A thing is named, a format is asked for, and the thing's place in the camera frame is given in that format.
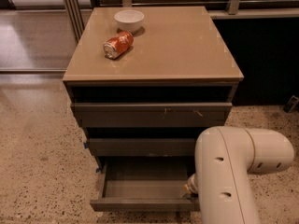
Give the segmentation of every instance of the tabletop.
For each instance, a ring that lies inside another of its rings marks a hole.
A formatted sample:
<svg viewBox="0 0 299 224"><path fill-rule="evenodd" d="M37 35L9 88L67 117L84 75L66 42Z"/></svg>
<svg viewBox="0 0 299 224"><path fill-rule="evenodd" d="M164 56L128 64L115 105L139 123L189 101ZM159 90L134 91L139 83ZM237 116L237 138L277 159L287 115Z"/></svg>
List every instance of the tabletop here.
<svg viewBox="0 0 299 224"><path fill-rule="evenodd" d="M114 15L144 13L134 43L116 60L103 43L118 32ZM240 81L242 72L204 7L98 7L64 74L64 81L193 79Z"/></svg>

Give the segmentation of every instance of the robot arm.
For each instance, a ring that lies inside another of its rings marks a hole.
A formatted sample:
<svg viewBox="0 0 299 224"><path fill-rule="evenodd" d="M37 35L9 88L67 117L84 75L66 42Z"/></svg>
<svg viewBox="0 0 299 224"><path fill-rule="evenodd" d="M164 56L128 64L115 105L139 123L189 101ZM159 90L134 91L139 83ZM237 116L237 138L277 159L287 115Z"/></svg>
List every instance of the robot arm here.
<svg viewBox="0 0 299 224"><path fill-rule="evenodd" d="M189 184L200 193L203 224L260 224L248 173L280 172L293 158L290 141L274 131L213 127L202 132L196 176Z"/></svg>

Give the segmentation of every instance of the floor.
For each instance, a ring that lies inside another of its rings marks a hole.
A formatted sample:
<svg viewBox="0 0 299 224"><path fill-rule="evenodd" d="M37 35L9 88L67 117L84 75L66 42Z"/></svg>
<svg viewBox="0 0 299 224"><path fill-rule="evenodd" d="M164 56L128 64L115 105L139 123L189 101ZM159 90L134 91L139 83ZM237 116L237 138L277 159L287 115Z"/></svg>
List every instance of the floor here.
<svg viewBox="0 0 299 224"><path fill-rule="evenodd" d="M60 11L0 11L0 40L0 68L66 68L76 46ZM198 212L95 213L89 201L98 197L100 174L69 105L60 75L0 75L1 224L201 224ZM249 179L263 224L299 224L299 112L237 106L226 125L290 139L296 157L287 171Z"/></svg>

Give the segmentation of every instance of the open drawer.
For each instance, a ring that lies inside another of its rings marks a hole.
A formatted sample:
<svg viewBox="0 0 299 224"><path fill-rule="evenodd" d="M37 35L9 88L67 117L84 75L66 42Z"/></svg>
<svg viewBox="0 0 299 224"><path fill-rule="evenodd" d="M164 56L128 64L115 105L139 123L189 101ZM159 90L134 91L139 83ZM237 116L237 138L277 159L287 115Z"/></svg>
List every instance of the open drawer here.
<svg viewBox="0 0 299 224"><path fill-rule="evenodd" d="M71 105L80 127L211 127L223 125L231 103Z"/></svg>
<svg viewBox="0 0 299 224"><path fill-rule="evenodd" d="M193 157L109 157L100 174L94 211L198 211L184 185L194 174Z"/></svg>

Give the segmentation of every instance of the can lid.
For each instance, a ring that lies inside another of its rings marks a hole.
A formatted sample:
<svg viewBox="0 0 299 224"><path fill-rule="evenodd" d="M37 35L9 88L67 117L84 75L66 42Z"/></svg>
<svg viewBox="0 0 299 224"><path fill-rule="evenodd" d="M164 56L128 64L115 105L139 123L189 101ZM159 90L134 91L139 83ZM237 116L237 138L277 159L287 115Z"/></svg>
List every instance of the can lid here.
<svg viewBox="0 0 299 224"><path fill-rule="evenodd" d="M114 59L118 56L118 52L110 43L104 43L103 48L104 48L104 53L108 58Z"/></svg>

